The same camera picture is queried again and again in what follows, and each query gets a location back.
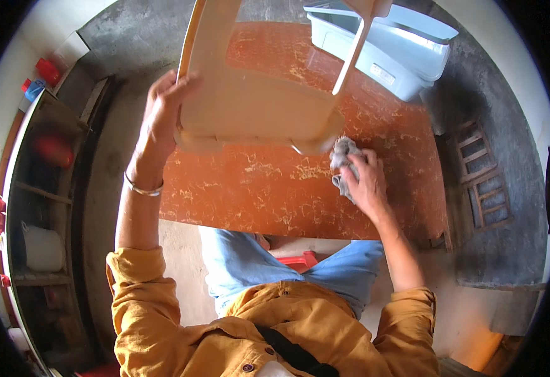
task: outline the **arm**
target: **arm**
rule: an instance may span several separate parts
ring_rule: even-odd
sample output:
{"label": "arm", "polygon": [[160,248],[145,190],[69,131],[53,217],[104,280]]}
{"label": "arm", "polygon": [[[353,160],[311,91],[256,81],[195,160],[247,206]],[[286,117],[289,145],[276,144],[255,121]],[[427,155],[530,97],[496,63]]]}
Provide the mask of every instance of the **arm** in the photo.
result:
{"label": "arm", "polygon": [[[150,88],[139,141],[126,174],[143,190],[162,185],[166,159],[173,152],[183,98],[201,85],[197,77],[176,82],[170,71]],[[177,336],[180,308],[176,283],[163,277],[165,260],[158,246],[160,196],[141,195],[124,186],[116,226],[116,251],[107,256],[114,301],[114,351],[120,374],[161,376],[181,370],[186,346]]]}
{"label": "arm", "polygon": [[415,254],[386,199],[382,161],[372,150],[363,150],[363,153],[366,162],[362,157],[348,156],[359,171],[358,182],[349,169],[341,171],[354,201],[382,238],[394,286],[391,302],[382,310],[373,344],[393,375],[436,376],[438,360],[432,350],[436,298],[424,287],[424,276]]}
{"label": "arm", "polygon": [[386,262],[394,291],[404,291],[424,285],[424,277],[411,245],[394,218],[386,199],[384,165],[372,150],[363,150],[365,162],[357,155],[348,156],[359,171],[360,182],[347,168],[340,169],[356,205],[369,217],[382,238]]}
{"label": "arm", "polygon": [[[162,184],[168,156],[174,152],[174,127],[183,99],[201,86],[202,80],[189,76],[178,83],[177,73],[169,71],[150,88],[139,141],[126,174],[143,190]],[[161,195],[148,197],[127,187],[122,191],[116,225],[116,249],[132,247],[149,250],[158,247],[158,215]]]}

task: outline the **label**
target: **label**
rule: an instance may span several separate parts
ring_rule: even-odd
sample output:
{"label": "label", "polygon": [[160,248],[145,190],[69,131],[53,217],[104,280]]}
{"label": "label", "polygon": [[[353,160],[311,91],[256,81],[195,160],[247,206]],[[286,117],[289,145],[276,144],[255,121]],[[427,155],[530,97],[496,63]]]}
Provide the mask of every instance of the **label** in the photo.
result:
{"label": "label", "polygon": [[369,71],[388,85],[394,83],[395,77],[379,65],[373,63]]}

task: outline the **white wall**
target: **white wall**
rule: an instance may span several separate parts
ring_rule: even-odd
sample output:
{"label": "white wall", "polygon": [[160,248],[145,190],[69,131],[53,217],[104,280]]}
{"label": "white wall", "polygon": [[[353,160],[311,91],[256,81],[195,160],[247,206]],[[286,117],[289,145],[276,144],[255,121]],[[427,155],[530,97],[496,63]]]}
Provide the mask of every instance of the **white wall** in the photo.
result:
{"label": "white wall", "polygon": [[20,30],[40,56],[47,58],[57,50],[64,62],[60,68],[66,69],[89,51],[75,31],[114,1],[39,0]]}
{"label": "white wall", "polygon": [[[546,176],[550,146],[550,103],[541,75],[505,13],[493,0],[435,0],[480,43],[507,80],[526,117]],[[550,275],[550,236],[542,281]]]}
{"label": "white wall", "polygon": [[[21,86],[26,79],[36,77],[34,66],[38,59],[47,58],[58,50],[67,57],[69,64],[74,64],[88,49],[84,44],[81,48],[81,40],[72,33],[114,1],[40,0],[24,19],[0,59],[0,159],[24,98]],[[9,326],[1,291],[0,317],[3,324]]]}

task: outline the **hand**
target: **hand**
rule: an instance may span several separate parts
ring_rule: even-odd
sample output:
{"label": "hand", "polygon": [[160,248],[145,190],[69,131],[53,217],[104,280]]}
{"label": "hand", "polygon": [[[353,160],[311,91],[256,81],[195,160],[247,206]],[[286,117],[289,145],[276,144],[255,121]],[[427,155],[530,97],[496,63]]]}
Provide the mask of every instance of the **hand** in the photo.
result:
{"label": "hand", "polygon": [[174,130],[181,104],[202,83],[197,74],[177,82],[176,71],[168,71],[150,87],[139,140],[127,168],[128,178],[138,188],[153,190],[161,185],[166,160],[177,146]]}
{"label": "hand", "polygon": [[348,167],[341,167],[340,173],[356,205],[370,217],[371,221],[376,222],[382,211],[389,212],[384,164],[382,160],[377,159],[373,150],[363,149],[362,152],[367,162],[362,156],[348,155],[348,159],[359,172],[358,181]]}
{"label": "hand", "polygon": [[203,79],[197,74],[190,74],[177,82],[177,72],[172,70],[150,87],[133,160],[143,157],[163,168],[177,146],[174,130],[179,121],[181,104],[202,83]]}

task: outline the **table top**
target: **table top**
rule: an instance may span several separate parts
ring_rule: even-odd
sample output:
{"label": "table top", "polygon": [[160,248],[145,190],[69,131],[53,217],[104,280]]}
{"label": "table top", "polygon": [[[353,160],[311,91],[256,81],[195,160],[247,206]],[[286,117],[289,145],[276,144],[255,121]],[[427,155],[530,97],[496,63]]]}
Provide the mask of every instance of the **table top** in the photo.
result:
{"label": "table top", "polygon": [[[310,26],[236,24],[227,64],[331,90],[342,61],[314,47]],[[344,134],[384,160],[388,200],[410,239],[438,238],[446,225],[443,175],[426,108],[398,100],[353,70],[338,108]],[[164,172],[160,218],[243,232],[379,239],[369,219],[331,183],[329,153],[226,145],[177,151]]]}

